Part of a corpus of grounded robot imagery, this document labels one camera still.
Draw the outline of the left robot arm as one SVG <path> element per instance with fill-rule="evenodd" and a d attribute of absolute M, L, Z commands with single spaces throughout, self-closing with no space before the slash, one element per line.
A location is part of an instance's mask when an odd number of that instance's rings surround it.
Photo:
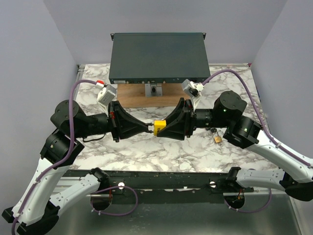
<path fill-rule="evenodd" d="M 96 167 L 79 183 L 53 194 L 61 177 L 84 149 L 79 138 L 111 133 L 113 140 L 118 142 L 149 132 L 149 124 L 128 114 L 118 101 L 112 101 L 108 111 L 88 116 L 77 102 L 65 100 L 58 104 L 50 120 L 56 130 L 45 141 L 31 182 L 18 203 L 2 213 L 12 225 L 13 235 L 45 235 L 81 198 L 109 189 L 108 174 Z"/>

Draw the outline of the yellow padlock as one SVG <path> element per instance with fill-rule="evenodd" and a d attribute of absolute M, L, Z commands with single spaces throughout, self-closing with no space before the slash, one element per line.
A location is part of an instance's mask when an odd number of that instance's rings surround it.
<path fill-rule="evenodd" d="M 166 127 L 167 123 L 166 120 L 155 120 L 154 121 L 154 136 L 163 130 Z"/>

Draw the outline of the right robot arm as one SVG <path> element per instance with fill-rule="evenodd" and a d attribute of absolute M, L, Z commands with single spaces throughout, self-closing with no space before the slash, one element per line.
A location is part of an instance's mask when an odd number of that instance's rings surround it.
<path fill-rule="evenodd" d="M 197 128 L 225 128 L 223 138 L 230 144 L 254 152 L 277 170 L 252 170 L 233 167 L 218 184 L 235 192 L 240 188 L 273 188 L 300 201 L 313 198 L 313 161 L 267 136 L 258 122 L 243 116 L 247 103 L 233 91 L 223 92 L 213 109 L 194 109 L 190 100 L 180 99 L 165 119 L 154 122 L 157 137 L 184 140 Z"/>

